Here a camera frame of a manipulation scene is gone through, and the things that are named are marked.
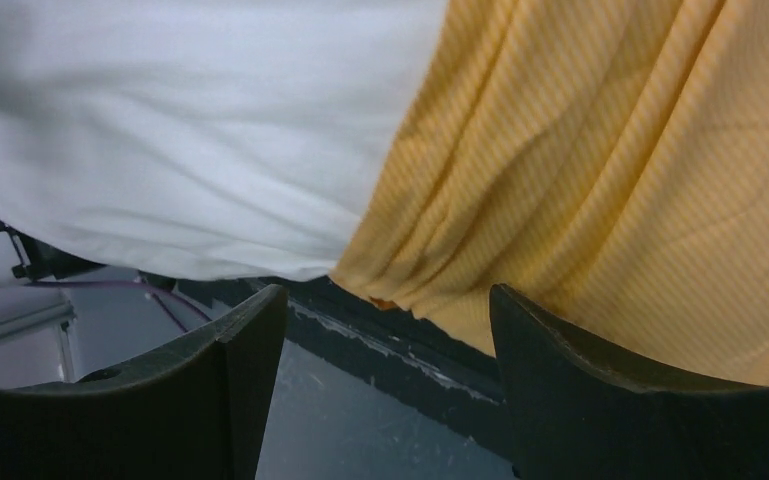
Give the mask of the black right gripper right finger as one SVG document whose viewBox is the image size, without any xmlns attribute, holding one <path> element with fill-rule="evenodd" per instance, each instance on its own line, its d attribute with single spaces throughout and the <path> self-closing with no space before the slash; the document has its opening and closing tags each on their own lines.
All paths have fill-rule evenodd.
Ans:
<svg viewBox="0 0 769 480">
<path fill-rule="evenodd" d="M 494 286 L 489 315 L 524 479 L 769 479 L 769 387 L 692 373 Z"/>
</svg>

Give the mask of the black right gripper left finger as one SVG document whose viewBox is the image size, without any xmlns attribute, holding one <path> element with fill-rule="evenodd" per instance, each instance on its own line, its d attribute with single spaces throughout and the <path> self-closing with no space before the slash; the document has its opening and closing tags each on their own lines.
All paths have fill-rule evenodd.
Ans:
<svg viewBox="0 0 769 480">
<path fill-rule="evenodd" d="M 0 479 L 252 479 L 287 325 L 270 285 L 78 382 L 0 389 Z"/>
</svg>

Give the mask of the orange Mickey Mouse pillowcase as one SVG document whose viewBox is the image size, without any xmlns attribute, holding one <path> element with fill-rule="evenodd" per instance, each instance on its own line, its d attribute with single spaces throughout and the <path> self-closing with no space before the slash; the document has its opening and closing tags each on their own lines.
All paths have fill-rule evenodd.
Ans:
<svg viewBox="0 0 769 480">
<path fill-rule="evenodd" d="M 769 385 L 769 1 L 452 1 L 332 280 L 486 354 L 506 284 Z"/>
</svg>

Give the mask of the white pillow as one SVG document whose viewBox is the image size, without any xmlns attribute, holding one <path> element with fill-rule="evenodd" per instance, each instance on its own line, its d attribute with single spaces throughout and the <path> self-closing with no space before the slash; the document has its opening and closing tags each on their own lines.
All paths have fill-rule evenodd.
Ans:
<svg viewBox="0 0 769 480">
<path fill-rule="evenodd" d="M 0 219 L 169 277 L 332 270 L 443 1 L 0 1 Z"/>
</svg>

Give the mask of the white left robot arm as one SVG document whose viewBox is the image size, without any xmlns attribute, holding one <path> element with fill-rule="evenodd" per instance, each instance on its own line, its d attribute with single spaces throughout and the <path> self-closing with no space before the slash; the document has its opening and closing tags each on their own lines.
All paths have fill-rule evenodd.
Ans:
<svg viewBox="0 0 769 480">
<path fill-rule="evenodd" d="M 59 250 L 0 220 L 0 288 L 63 280 L 103 266 Z"/>
</svg>

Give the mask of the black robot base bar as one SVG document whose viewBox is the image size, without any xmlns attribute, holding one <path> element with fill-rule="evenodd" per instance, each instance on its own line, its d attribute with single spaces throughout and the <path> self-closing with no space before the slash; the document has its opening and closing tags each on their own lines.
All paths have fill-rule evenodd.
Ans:
<svg viewBox="0 0 769 480">
<path fill-rule="evenodd" d="M 511 461 L 514 443 L 496 361 L 401 310 L 380 310 L 332 281 L 276 279 L 288 340 Z"/>
</svg>

